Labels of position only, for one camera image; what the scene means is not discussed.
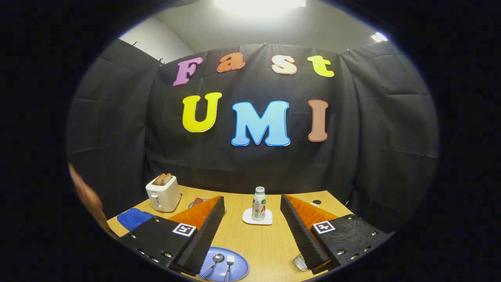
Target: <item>spoon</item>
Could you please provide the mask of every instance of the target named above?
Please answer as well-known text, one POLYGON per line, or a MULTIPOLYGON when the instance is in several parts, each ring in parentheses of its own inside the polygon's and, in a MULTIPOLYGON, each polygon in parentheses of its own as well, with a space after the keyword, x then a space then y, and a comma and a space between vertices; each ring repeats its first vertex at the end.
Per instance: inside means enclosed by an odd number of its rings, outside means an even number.
POLYGON ((212 257, 212 260, 214 261, 214 264, 209 268, 207 269, 207 271, 200 275, 200 278, 204 279, 206 278, 207 276, 209 276, 209 274, 212 272, 212 270, 214 269, 214 266, 216 265, 216 263, 218 262, 222 262, 224 260, 224 255, 222 255, 222 253, 217 253, 215 254, 213 257, 212 257))

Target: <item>blue plate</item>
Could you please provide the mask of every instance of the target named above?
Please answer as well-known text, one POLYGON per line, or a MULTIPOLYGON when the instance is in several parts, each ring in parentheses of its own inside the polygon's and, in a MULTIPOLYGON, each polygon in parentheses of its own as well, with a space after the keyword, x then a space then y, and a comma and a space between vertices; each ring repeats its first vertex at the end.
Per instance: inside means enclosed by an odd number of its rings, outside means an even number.
POLYGON ((236 281, 242 279, 249 272, 249 263, 243 256, 232 250, 211 246, 203 262, 202 269, 198 274, 199 276, 214 264, 212 257, 217 253, 222 253, 224 255, 224 260, 222 262, 216 263, 216 266, 214 266, 212 272, 209 274, 209 276, 205 278, 206 280, 224 282, 224 277, 226 276, 226 270, 228 270, 228 264, 226 264, 226 259, 228 258, 229 254, 235 256, 235 262, 229 268, 230 281, 236 281))

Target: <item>fork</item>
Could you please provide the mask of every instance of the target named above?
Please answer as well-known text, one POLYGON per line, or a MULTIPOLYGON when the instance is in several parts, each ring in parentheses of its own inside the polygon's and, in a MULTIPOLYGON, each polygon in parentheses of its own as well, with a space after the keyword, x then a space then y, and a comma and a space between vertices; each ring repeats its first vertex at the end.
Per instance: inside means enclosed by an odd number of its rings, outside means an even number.
POLYGON ((228 270, 226 271, 224 282, 229 282, 229 266, 233 265, 234 262, 235 262, 235 256, 232 254, 228 255, 228 258, 226 259, 226 263, 228 264, 228 270))

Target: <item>brown letter i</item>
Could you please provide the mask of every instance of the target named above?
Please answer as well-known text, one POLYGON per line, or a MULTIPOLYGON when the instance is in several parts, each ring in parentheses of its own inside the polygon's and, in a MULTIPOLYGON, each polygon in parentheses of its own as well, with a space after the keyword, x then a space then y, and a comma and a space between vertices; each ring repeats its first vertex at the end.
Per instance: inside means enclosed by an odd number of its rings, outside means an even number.
POLYGON ((308 135, 308 139, 312 142, 320 142, 327 140, 327 132, 325 132, 325 109, 329 104, 324 100, 310 100, 308 105, 313 111, 312 132, 308 135))

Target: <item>white coaster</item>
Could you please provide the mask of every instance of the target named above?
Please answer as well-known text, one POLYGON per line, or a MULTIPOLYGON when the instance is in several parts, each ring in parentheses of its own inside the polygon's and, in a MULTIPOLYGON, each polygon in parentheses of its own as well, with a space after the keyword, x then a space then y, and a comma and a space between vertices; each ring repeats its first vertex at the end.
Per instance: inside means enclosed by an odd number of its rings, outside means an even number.
POLYGON ((265 218, 255 221, 252 219, 252 208, 248 208, 243 212, 242 220, 248 224, 271 225, 273 223, 273 213, 271 210, 266 209, 265 218))

